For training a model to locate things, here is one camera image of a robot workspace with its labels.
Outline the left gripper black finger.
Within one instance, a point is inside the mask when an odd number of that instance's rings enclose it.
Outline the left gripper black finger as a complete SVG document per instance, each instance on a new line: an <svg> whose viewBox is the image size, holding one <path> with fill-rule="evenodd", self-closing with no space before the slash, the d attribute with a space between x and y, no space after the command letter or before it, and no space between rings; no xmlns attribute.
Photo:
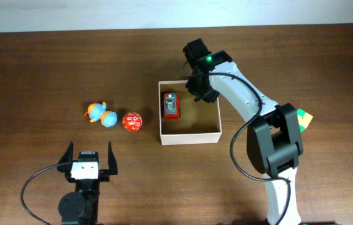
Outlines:
<svg viewBox="0 0 353 225"><path fill-rule="evenodd" d="M112 145L110 141L108 142L108 167L110 171L118 170L118 165L117 165L116 158L113 153Z"/></svg>
<svg viewBox="0 0 353 225"><path fill-rule="evenodd" d="M61 157L61 159L58 161L58 164L70 164L73 162L73 142L70 142L67 150Z"/></svg>

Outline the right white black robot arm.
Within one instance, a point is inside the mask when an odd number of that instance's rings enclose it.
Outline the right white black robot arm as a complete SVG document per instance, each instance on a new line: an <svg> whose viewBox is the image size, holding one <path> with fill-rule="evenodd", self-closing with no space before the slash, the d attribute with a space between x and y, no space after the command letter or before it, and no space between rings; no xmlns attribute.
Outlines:
<svg viewBox="0 0 353 225"><path fill-rule="evenodd" d="M196 101L214 103L219 95L237 110L244 125L230 143L230 155L239 135L247 133L247 155L255 177L235 167L246 177L265 184L269 224L300 224L295 177L303 154L302 136L293 105L280 105L261 93L239 70L225 52L210 52L201 39L189 42L183 53L192 69L186 87Z"/></svg>

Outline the red toy car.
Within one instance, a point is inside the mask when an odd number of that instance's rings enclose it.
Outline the red toy car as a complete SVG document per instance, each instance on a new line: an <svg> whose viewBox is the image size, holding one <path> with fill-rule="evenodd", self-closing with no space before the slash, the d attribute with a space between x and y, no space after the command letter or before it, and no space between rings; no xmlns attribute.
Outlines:
<svg viewBox="0 0 353 225"><path fill-rule="evenodd" d="M177 93L165 93L162 106L163 119L172 120L180 117L180 97Z"/></svg>

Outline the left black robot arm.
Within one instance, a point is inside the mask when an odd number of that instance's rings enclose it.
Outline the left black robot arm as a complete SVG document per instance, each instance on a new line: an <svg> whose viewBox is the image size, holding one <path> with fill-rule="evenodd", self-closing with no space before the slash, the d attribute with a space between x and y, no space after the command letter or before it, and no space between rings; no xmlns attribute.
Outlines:
<svg viewBox="0 0 353 225"><path fill-rule="evenodd" d="M99 154L96 151L82 151L73 159L73 143L58 161L57 170L64 174L69 183L75 184L75 191L65 194L58 205L62 224L96 224L100 184L108 182L118 174L118 166L108 143L108 169L99 168Z"/></svg>

